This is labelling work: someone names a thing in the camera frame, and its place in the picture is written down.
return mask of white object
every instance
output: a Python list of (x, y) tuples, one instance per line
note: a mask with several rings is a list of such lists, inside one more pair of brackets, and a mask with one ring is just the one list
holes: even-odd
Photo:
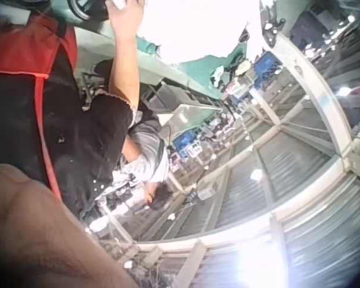
[(267, 23), (267, 24), (265, 24), (264, 29), (270, 30), (272, 27), (273, 27), (273, 25), (271, 23)]
[(351, 93), (352, 89), (350, 89), (349, 87), (341, 87), (340, 90), (337, 92), (337, 95), (341, 96), (341, 97), (346, 97), (349, 95), (349, 93)]
[(89, 228), (97, 233), (97, 232), (100, 232), (102, 231), (105, 227), (107, 227), (108, 225), (108, 216), (102, 216), (100, 217), (99, 219), (96, 219), (95, 221), (93, 221), (90, 225), (89, 225)]
[(348, 16), (349, 23), (353, 23), (355, 20), (356, 20), (356, 18), (354, 17), (354, 15), (349, 15)]
[(172, 214), (169, 214), (169, 216), (168, 216), (168, 218), (167, 218), (168, 220), (175, 220), (176, 219), (176, 215), (175, 215), (175, 213), (172, 213)]
[(308, 49), (305, 51), (305, 54), (308, 58), (313, 58), (314, 57), (314, 52), (312, 49)]
[(124, 9), (127, 3), (125, 0), (112, 0), (114, 5), (117, 7), (117, 9), (121, 10)]
[(126, 262), (124, 263), (124, 268), (125, 268), (125, 269), (131, 269), (132, 266), (133, 266), (133, 261), (132, 261), (132, 260), (126, 261)]
[(218, 188), (218, 184), (216, 182), (210, 182), (208, 186), (204, 189), (201, 189), (197, 192), (200, 200), (206, 200), (216, 194)]
[(263, 178), (263, 170), (255, 169), (251, 174), (251, 179), (259, 182)]

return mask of person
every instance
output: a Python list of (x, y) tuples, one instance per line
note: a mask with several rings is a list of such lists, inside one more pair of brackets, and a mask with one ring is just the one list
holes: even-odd
[(73, 76), (74, 30), (46, 16), (0, 33), (0, 163), (42, 182), (82, 218), (113, 181), (139, 104), (136, 31), (142, 5), (110, 2), (115, 58), (108, 91), (83, 112)]
[[(108, 87), (112, 59), (99, 62), (93, 72), (104, 79)], [(165, 208), (172, 197), (166, 183), (169, 174), (169, 156), (159, 133), (162, 126), (157, 115), (140, 101), (134, 124), (122, 149), (122, 161), (113, 172), (113, 187), (121, 187), (133, 175), (135, 182), (144, 184), (144, 199), (153, 210)]]
[(143, 5), (107, 9), (118, 57), (86, 114), (72, 29), (40, 16), (0, 33), (0, 287), (137, 287), (72, 215), (112, 178), (139, 101)]

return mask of skin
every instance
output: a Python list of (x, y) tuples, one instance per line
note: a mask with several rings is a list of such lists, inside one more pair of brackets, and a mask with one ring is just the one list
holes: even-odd
[(137, 68), (137, 29), (143, 19), (143, 2), (127, 0), (118, 10), (112, 1), (106, 1), (110, 24), (115, 36), (109, 91), (125, 97), (132, 106), (139, 105), (139, 70)]
[[(124, 154), (125, 159), (128, 163), (135, 161), (140, 155), (141, 150), (139, 147), (133, 142), (133, 140), (127, 135), (125, 138), (124, 146), (122, 148), (122, 153)], [(151, 204), (153, 198), (156, 195), (156, 189), (158, 187), (158, 182), (148, 182), (145, 184), (145, 200), (147, 204)]]

